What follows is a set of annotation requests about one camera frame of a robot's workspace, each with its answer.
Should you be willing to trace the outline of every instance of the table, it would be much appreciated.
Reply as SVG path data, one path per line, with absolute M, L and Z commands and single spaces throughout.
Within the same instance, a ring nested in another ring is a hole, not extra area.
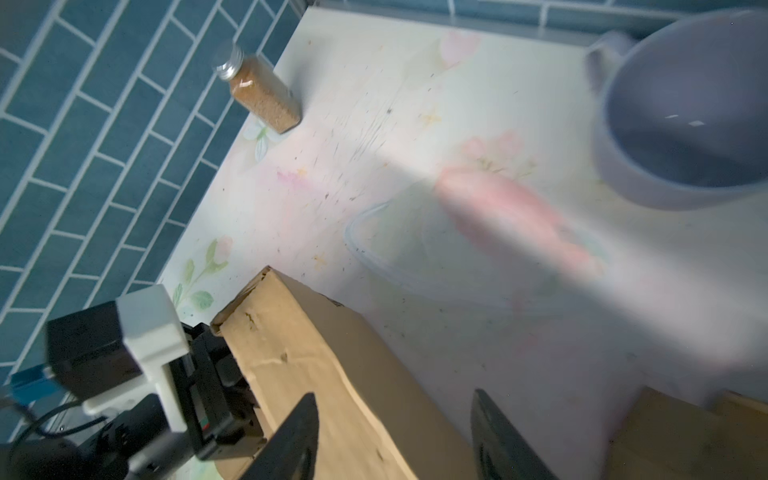
M 161 275 L 210 322 L 269 264 L 360 312 L 469 438 L 485 389 L 597 478 L 639 388 L 766 399 L 768 195 L 635 206 L 591 164 L 582 47 L 310 8 Z

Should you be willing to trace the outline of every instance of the bottle cap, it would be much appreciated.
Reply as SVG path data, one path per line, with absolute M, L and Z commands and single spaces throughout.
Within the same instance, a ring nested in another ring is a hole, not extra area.
M 243 66 L 243 50 L 231 40 L 225 41 L 214 53 L 214 71 L 222 80 L 230 80 Z

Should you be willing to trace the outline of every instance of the mug handle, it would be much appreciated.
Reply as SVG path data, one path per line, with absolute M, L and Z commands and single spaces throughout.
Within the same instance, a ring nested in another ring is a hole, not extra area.
M 624 62 L 637 40 L 618 30 L 604 33 L 587 48 L 584 66 L 592 92 L 599 94 L 606 79 Z

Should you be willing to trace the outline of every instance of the blue tile wall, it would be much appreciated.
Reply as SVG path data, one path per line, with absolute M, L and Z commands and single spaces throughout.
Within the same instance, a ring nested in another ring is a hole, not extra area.
M 398 18 L 408 18 L 409 12 L 427 12 L 438 14 L 435 21 L 442 24 L 461 25 L 461 19 L 468 18 L 594 34 L 624 30 L 643 38 L 691 13 L 766 7 L 768 0 L 318 0 L 316 5 Z
M 211 54 L 235 38 L 274 63 L 299 19 L 288 0 L 4 2 L 0 385 L 45 361 L 45 322 L 159 277 L 247 116 Z M 0 443 L 18 425 L 0 410 Z

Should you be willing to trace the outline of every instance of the spice bottle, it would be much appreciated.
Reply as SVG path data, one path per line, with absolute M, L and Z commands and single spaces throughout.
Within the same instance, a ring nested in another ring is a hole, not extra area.
M 277 133 L 282 134 L 301 121 L 298 100 L 256 55 L 245 56 L 236 44 L 225 42 L 214 55 L 214 70 L 219 78 L 230 82 L 234 99 Z

